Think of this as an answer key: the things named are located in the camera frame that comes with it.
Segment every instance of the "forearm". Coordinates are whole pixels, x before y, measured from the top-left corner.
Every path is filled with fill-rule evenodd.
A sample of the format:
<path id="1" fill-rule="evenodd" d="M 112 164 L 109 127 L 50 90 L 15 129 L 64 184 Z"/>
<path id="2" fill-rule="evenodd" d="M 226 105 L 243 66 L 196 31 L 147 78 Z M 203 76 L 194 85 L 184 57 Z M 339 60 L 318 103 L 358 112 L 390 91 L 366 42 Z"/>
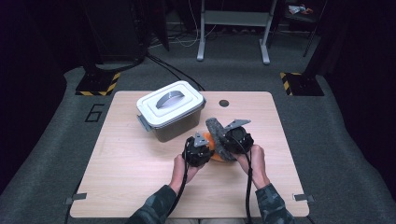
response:
<path id="1" fill-rule="evenodd" d="M 296 223 L 272 184 L 256 191 L 263 223 Z"/>
<path id="2" fill-rule="evenodd" d="M 134 212 L 127 223 L 163 224 L 175 199 L 175 192 L 164 185 L 146 199 L 145 204 Z"/>

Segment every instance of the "metal stand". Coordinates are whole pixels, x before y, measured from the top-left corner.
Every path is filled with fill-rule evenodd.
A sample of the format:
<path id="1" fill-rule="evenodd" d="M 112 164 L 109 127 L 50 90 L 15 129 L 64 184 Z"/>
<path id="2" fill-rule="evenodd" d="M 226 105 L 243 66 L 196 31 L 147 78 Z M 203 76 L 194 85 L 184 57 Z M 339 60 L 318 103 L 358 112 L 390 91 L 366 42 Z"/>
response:
<path id="1" fill-rule="evenodd" d="M 268 50 L 266 46 L 268 34 L 271 28 L 271 22 L 274 17 L 276 1 L 273 0 L 269 12 L 234 12 L 234 11 L 213 11 L 205 10 L 205 0 L 201 4 L 201 40 L 198 48 L 197 61 L 204 60 L 205 53 L 205 25 L 240 25 L 240 26 L 262 26 L 265 27 L 264 35 L 260 39 L 260 48 L 262 50 L 262 61 L 264 64 L 270 63 Z"/>

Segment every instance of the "person's right hand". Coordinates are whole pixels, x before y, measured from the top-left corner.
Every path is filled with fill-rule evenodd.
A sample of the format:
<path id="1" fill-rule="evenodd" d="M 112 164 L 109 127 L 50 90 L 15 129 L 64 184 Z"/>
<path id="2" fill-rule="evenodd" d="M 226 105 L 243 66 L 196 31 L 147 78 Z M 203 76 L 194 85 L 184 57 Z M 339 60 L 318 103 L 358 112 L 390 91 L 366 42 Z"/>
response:
<path id="1" fill-rule="evenodd" d="M 253 169 L 253 183 L 257 189 L 262 189 L 271 183 L 270 179 L 265 173 L 265 159 L 264 149 L 259 145 L 253 145 L 251 151 L 251 168 Z M 241 165 L 245 173 L 248 173 L 248 160 L 244 154 L 233 154 L 236 160 Z"/>

